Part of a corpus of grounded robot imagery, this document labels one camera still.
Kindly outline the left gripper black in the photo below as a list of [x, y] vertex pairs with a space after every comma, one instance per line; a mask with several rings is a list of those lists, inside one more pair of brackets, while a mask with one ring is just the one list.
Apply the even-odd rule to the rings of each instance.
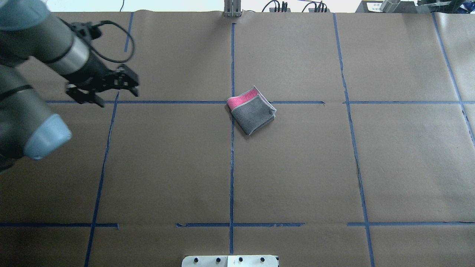
[[74, 85], [66, 85], [65, 93], [78, 104], [93, 103], [101, 108], [105, 107], [105, 101], [95, 92], [104, 92], [110, 89], [127, 90], [134, 97], [139, 96], [139, 76], [129, 66], [120, 64], [117, 69], [109, 71], [101, 78], [92, 80], [82, 86], [82, 90]]

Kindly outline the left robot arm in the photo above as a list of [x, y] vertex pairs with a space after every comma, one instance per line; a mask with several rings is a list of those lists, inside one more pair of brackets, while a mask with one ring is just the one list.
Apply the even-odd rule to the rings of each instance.
[[65, 93], [79, 104], [105, 101], [98, 95], [115, 89], [139, 95], [139, 76], [124, 60], [101, 54], [92, 44], [101, 27], [113, 25], [135, 46], [127, 29], [110, 20], [69, 23], [41, 0], [1, 1], [1, 172], [24, 157], [41, 160], [68, 142], [72, 133], [61, 116], [25, 77], [58, 75]]

